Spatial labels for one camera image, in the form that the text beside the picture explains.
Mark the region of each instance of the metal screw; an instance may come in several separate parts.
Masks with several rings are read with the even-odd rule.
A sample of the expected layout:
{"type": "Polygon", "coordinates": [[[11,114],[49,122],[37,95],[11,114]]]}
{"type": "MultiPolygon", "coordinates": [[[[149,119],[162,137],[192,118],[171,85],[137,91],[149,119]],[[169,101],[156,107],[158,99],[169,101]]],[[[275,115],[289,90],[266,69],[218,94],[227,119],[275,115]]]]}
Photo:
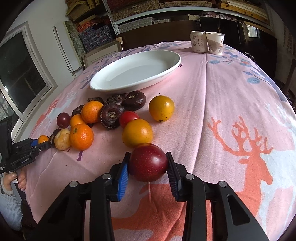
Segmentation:
{"type": "Polygon", "coordinates": [[[76,187],[77,185],[78,185],[78,182],[76,182],[76,181],[72,181],[69,184],[69,186],[72,187],[72,188],[76,187]]]}
{"type": "Polygon", "coordinates": [[[103,174],[103,179],[108,180],[111,178],[111,175],[109,173],[103,174]]]}
{"type": "Polygon", "coordinates": [[[224,181],[220,181],[219,186],[222,187],[222,188],[225,188],[225,187],[227,187],[227,183],[224,182],[224,181]]]}
{"type": "Polygon", "coordinates": [[[188,173],[188,174],[185,175],[185,177],[186,177],[186,179],[188,179],[188,180],[192,180],[192,179],[194,178],[194,175],[188,173]]]}

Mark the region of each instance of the person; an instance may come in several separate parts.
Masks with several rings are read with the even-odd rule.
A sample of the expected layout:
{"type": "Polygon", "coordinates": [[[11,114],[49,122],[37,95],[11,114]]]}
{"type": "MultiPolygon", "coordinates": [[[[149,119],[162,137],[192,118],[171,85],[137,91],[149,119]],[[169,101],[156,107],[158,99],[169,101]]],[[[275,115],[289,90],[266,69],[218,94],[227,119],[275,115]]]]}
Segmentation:
{"type": "Polygon", "coordinates": [[[0,174],[0,213],[13,230],[19,231],[22,227],[22,202],[18,201],[11,188],[11,182],[18,179],[18,188],[24,191],[26,189],[26,173],[21,170],[17,177],[15,172],[0,174]]]}

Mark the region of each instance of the hand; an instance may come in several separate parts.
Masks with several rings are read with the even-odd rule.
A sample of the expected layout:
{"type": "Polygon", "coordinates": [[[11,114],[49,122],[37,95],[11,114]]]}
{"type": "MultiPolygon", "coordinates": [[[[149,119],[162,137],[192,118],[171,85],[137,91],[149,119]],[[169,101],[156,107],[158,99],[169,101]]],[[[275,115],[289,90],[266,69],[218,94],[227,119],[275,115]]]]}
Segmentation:
{"type": "Polygon", "coordinates": [[[17,177],[17,180],[19,182],[18,188],[24,191],[26,189],[27,184],[27,175],[23,168],[21,169],[20,175],[17,177]]]}
{"type": "Polygon", "coordinates": [[[17,174],[15,172],[12,172],[12,173],[5,173],[4,174],[4,178],[3,178],[3,186],[4,188],[7,190],[7,191],[12,191],[12,188],[11,188],[11,185],[10,183],[16,179],[17,177],[17,174]]]}

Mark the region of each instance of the red fruit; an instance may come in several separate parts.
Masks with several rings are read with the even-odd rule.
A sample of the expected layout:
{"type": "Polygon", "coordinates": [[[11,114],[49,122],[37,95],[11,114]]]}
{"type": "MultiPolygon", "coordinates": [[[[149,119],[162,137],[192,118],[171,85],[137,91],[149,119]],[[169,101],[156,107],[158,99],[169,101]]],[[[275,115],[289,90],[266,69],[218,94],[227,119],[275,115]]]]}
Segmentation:
{"type": "Polygon", "coordinates": [[[132,120],[140,119],[137,113],[133,111],[125,111],[122,113],[122,115],[119,118],[119,123],[122,128],[124,128],[127,123],[129,123],[132,120]]]}
{"type": "Polygon", "coordinates": [[[63,112],[57,116],[57,125],[61,128],[66,128],[70,125],[71,117],[68,113],[63,112]]]}
{"type": "Polygon", "coordinates": [[[144,143],[131,153],[128,171],[140,182],[154,182],[161,178],[168,169],[165,153],[156,145],[144,143]]]}

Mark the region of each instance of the table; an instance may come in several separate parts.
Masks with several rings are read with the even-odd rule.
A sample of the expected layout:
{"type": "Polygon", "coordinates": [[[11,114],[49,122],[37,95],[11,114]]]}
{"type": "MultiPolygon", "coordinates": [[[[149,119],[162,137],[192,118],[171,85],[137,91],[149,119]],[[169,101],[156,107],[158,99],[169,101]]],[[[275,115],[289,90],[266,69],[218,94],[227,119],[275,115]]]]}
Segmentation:
{"type": "MultiPolygon", "coordinates": [[[[157,49],[174,51],[182,61],[162,82],[142,90],[147,103],[137,113],[151,124],[153,143],[172,152],[175,162],[203,181],[225,180],[270,241],[277,240],[296,213],[296,116],[272,79],[229,46],[224,45],[222,56],[193,53],[185,41],[107,56],[65,88],[41,115],[31,137],[51,135],[59,113],[71,114],[97,96],[89,82],[101,68],[126,55],[157,49]],[[153,121],[148,111],[156,95],[169,96],[175,103],[173,117],[164,123],[153,121]]],[[[93,131],[88,150],[51,148],[28,166],[26,196],[37,222],[70,181],[93,181],[132,151],[122,143],[120,127],[106,130],[95,124],[93,131]]],[[[130,178],[124,199],[111,203],[116,241],[181,240],[185,208],[174,201],[167,175],[151,183],[150,190],[130,178]]]]}

